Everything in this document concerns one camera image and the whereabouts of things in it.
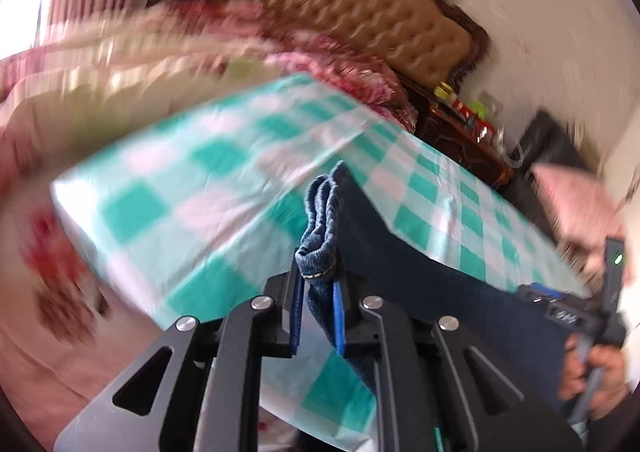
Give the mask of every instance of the metal screw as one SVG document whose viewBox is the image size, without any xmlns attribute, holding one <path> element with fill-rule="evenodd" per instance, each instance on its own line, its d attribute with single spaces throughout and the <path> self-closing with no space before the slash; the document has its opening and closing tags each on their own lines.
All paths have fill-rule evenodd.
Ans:
<svg viewBox="0 0 640 452">
<path fill-rule="evenodd" d="M 362 299 L 362 305 L 365 309 L 380 309 L 384 303 L 382 297 L 376 295 L 369 295 Z"/>
<path fill-rule="evenodd" d="M 194 327 L 196 327 L 197 321 L 194 317 L 182 317 L 178 318 L 178 321 L 175 323 L 175 328 L 178 331 L 191 331 Z"/>
<path fill-rule="evenodd" d="M 457 318 L 452 317 L 451 315 L 445 315 L 438 320 L 438 325 L 443 331 L 455 331 L 460 327 L 460 322 L 458 322 Z"/>
<path fill-rule="evenodd" d="M 251 307 L 262 311 L 263 309 L 269 309 L 273 305 L 273 298 L 266 295 L 260 295 L 251 301 Z"/>
</svg>

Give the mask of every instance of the nightstand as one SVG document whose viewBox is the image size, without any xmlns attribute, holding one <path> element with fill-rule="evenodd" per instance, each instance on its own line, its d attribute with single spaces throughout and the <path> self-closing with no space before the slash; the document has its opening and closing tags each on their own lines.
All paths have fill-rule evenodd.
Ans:
<svg viewBox="0 0 640 452">
<path fill-rule="evenodd" d="M 453 115 L 429 101 L 420 114 L 415 135 L 448 156 L 494 190 L 505 186 L 513 177 L 513 169 L 486 142 L 478 142 L 474 134 Z"/>
</svg>

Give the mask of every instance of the human hand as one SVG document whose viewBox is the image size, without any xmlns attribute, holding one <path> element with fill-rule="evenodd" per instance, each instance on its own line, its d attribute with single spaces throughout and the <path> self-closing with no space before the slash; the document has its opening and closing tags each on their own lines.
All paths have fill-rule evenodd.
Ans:
<svg viewBox="0 0 640 452">
<path fill-rule="evenodd" d="M 571 400 L 584 391 L 587 379 L 586 364 L 580 362 L 575 347 L 578 337 L 571 335 L 564 345 L 564 368 L 559 389 L 561 400 Z M 604 368 L 600 387 L 593 395 L 589 409 L 591 419 L 600 419 L 611 412 L 629 394 L 625 383 L 626 360 L 623 352 L 612 346 L 593 346 L 589 352 L 588 365 Z"/>
</svg>

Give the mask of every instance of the dark blue denim fabric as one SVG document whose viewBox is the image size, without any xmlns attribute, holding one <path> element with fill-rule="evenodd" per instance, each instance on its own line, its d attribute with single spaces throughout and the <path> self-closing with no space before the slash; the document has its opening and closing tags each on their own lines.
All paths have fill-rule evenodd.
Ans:
<svg viewBox="0 0 640 452">
<path fill-rule="evenodd" d="M 311 283 L 314 295 L 309 295 L 308 305 L 313 305 L 331 342 L 335 343 L 331 271 L 339 245 L 344 268 L 365 275 L 374 294 L 419 320 L 457 317 L 500 356 L 514 380 L 527 382 L 554 408 L 561 406 L 557 392 L 568 336 L 564 328 L 546 320 L 535 306 L 448 268 L 396 238 L 344 166 L 314 183 L 307 197 L 313 212 L 303 238 L 305 250 L 296 261 L 304 275 L 321 274 L 311 279 L 316 283 Z M 330 220 L 330 229 L 322 228 L 322 220 Z M 309 255 L 314 258 L 306 260 Z M 362 377 L 362 370 L 354 368 Z"/>
</svg>

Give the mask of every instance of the black sleeve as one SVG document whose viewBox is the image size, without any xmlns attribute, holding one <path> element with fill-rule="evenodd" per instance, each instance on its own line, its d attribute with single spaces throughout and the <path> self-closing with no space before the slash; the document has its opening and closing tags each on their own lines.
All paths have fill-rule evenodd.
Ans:
<svg viewBox="0 0 640 452">
<path fill-rule="evenodd" d="M 640 450 L 640 390 L 627 396 L 604 418 L 590 422 L 587 452 Z"/>
</svg>

